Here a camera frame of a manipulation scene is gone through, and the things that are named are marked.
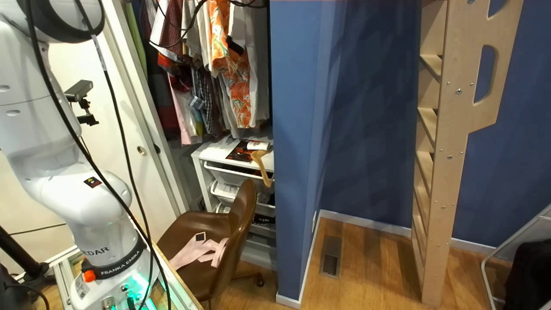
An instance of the hanging clothes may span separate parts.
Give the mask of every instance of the hanging clothes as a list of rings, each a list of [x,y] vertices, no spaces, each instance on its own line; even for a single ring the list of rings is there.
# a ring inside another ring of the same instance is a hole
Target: hanging clothes
[[[233,116],[238,127],[256,127],[250,98],[250,65],[247,49],[230,46],[230,0],[209,0],[211,67],[221,72],[230,87]]]
[[[159,8],[152,25],[151,42],[164,56],[178,61],[185,53],[182,39],[183,0],[159,0]]]
[[[145,65],[147,80],[156,101],[156,108],[157,108],[163,129],[168,139],[178,139],[182,135],[182,127],[178,122],[168,73],[157,63],[159,51],[152,48],[149,42],[152,36],[154,17],[156,17],[156,8],[152,1],[132,0],[130,3],[126,3],[126,18],[132,25],[132,32],[133,32],[133,39],[135,39],[140,60]]]
[[[271,118],[269,11],[231,5],[230,36],[247,48],[250,63],[250,101],[254,123]]]

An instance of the black cable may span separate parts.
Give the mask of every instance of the black cable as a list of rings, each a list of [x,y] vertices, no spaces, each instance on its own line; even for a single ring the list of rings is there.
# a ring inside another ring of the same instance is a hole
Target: black cable
[[[85,17],[85,23],[87,23],[87,27],[89,27],[89,30],[90,30],[90,34],[92,34],[92,37],[94,37],[94,42],[95,42],[95,46],[97,46],[99,58],[101,58],[101,61],[102,61],[102,60],[104,60],[102,48],[101,48],[101,44],[99,44],[99,41],[97,41],[97,36],[94,34],[94,25],[92,25],[90,17],[89,17],[89,13],[87,13],[87,10],[85,10],[85,5],[83,5],[82,0],[77,0],[77,5],[80,6],[80,10],[82,10],[82,13],[83,13],[83,17]],[[166,282],[166,285],[168,285],[168,299],[170,299],[170,310],[171,310],[171,306],[173,306],[173,302],[171,302],[171,285],[170,285],[170,282],[168,282],[168,277],[166,277],[166,271],[164,271],[164,268],[163,268],[163,265],[161,265],[161,259],[159,259],[159,256],[156,254],[156,249],[154,249],[154,246],[152,246],[152,244],[154,244],[154,239],[152,239],[151,222],[149,222],[149,216],[147,216],[147,213],[145,213],[145,208],[144,208],[144,203],[142,203],[142,196],[140,196],[140,191],[139,191],[139,184],[137,184],[137,178],[135,178],[135,170],[133,170],[133,163],[132,163],[132,156],[130,156],[130,149],[128,149],[128,141],[126,141],[126,130],[125,130],[121,110],[120,110],[120,104],[118,104],[118,94],[116,94],[116,89],[114,89],[114,84],[113,84],[113,79],[111,79],[111,75],[109,75],[109,70],[108,70],[106,63],[102,63],[102,68],[104,68],[104,77],[106,77],[106,80],[108,80],[108,87],[109,87],[111,98],[113,98],[113,104],[114,104],[114,110],[116,110],[118,127],[120,127],[120,132],[121,132],[121,142],[123,142],[123,149],[125,149],[126,168],[128,168],[128,173],[130,173],[130,178],[132,178],[132,185],[133,185],[133,191],[135,191],[135,196],[137,196],[137,203],[139,203],[139,208],[140,208],[144,223],[145,223],[147,237],[149,237],[149,244],[151,244],[149,287],[147,287],[145,296],[144,296],[144,299],[142,299],[142,302],[140,302],[139,308],[142,308],[142,306],[145,304],[147,296],[149,296],[149,292],[151,292],[151,289],[152,289],[154,259],[156,259],[157,265],[159,265],[159,271],[161,271],[161,275],[163,275],[163,278],[164,278],[164,282]]]
[[[168,13],[166,13],[164,8],[159,5],[159,1],[154,1],[154,0],[152,0],[152,3],[154,3],[154,6],[164,15],[164,18],[170,20]],[[194,25],[195,25],[197,15],[200,13],[200,10],[202,10],[202,6],[204,6],[206,3],[207,3],[207,0],[202,0],[200,3],[195,5],[194,13],[192,13],[192,18],[190,18],[187,29],[183,29],[182,25],[176,25],[176,23],[173,23],[173,22],[170,20],[170,25],[173,25],[173,27],[176,27],[176,29],[180,29],[180,30],[183,32],[178,41],[168,42],[168,44],[157,44],[156,41],[151,39],[151,44],[154,44],[154,46],[157,46],[157,48],[173,48],[173,46],[176,46],[176,44],[185,42],[188,32],[190,32],[190,30],[194,29]]]
[[[89,144],[87,144],[87,141],[85,141],[85,137],[83,137],[83,135],[82,135],[82,142],[83,142],[83,146],[85,146],[87,153],[90,153],[90,147],[89,147]]]
[[[27,5],[30,8],[30,11],[33,11],[33,0],[27,0]],[[102,178],[102,182],[106,184],[106,187],[113,192],[113,196],[118,199],[118,203],[123,206],[123,209],[128,213],[128,216],[132,218],[132,222],[137,225],[139,232],[142,234],[142,237],[147,240],[147,244],[151,246],[151,249],[154,251],[154,244],[152,244],[152,239],[147,237],[145,230],[142,228],[142,225],[139,223],[135,213],[130,209],[130,206],[126,204],[126,201],[121,197],[121,194],[114,189],[114,185],[108,180],[108,177],[104,175],[104,172],[99,168],[99,165],[95,163],[95,160],[92,158],[92,154],[87,151],[87,147],[83,146],[82,139],[80,139],[80,134],[77,132],[77,129],[73,127],[70,116],[66,115],[64,111],[64,106],[54,89],[54,84],[51,80],[51,73],[47,70],[47,65],[46,65],[46,60],[42,56],[42,49],[40,49],[40,39],[37,36],[37,27],[35,27],[35,17],[33,13],[28,13],[28,27],[30,27],[30,34],[32,34],[32,46],[33,46],[33,51],[35,51],[35,56],[37,56],[37,63],[39,63],[39,68],[40,68],[40,73],[44,75],[44,80],[49,87],[49,94],[52,96],[52,101],[64,122],[64,125],[68,127],[73,141],[78,144],[78,147],[82,149],[83,156],[89,160],[89,163],[92,165],[92,168],[95,170],[95,173]]]
[[[39,289],[33,289],[32,285],[18,284],[18,285],[6,285],[6,287],[25,289],[25,290],[35,292],[46,301],[47,310],[51,310],[51,301],[49,301],[47,294]]]
[[[49,230],[49,228],[56,228],[56,227],[63,227],[63,225],[68,225],[68,223],[61,222],[61,223],[35,227],[35,228],[28,228],[28,230],[16,230],[16,232],[11,232],[11,235],[32,234],[32,232]]]

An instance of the floor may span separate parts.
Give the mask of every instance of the floor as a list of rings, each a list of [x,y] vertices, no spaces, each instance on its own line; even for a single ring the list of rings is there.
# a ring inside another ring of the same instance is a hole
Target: floor
[[[342,239],[342,268],[338,275],[321,271],[324,239]],[[221,310],[287,310],[275,302],[276,273],[242,263],[238,273],[262,271],[266,285],[252,278],[233,282],[221,297]],[[419,301],[416,261],[409,237],[323,218],[314,244],[309,282],[304,296],[306,310],[392,308],[424,310]],[[481,256],[454,249],[448,266],[443,310],[490,308],[483,285]]]

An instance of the white cabinet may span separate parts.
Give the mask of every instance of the white cabinet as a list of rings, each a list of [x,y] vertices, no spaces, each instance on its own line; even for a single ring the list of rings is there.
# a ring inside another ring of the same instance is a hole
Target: white cabinet
[[[206,208],[209,211],[230,211],[231,201],[244,178],[254,178],[259,187],[257,215],[242,258],[268,268],[276,268],[275,151],[262,156],[262,163],[275,180],[273,187],[268,187],[257,163],[228,158],[238,144],[238,139],[225,137],[218,142],[206,142],[194,153]]]

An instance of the blue wall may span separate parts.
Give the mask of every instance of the blue wall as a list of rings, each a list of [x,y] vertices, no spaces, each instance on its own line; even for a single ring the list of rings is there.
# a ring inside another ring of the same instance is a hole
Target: blue wall
[[[323,208],[409,225],[416,120],[416,1],[340,6]]]
[[[411,225],[414,3],[347,1],[323,206]],[[498,244],[551,201],[551,1],[526,0],[502,113],[471,135],[455,235]]]
[[[331,3],[271,3],[280,294],[299,299],[324,178]]]
[[[500,244],[551,203],[550,15],[526,0],[498,123],[469,141],[459,237]]]

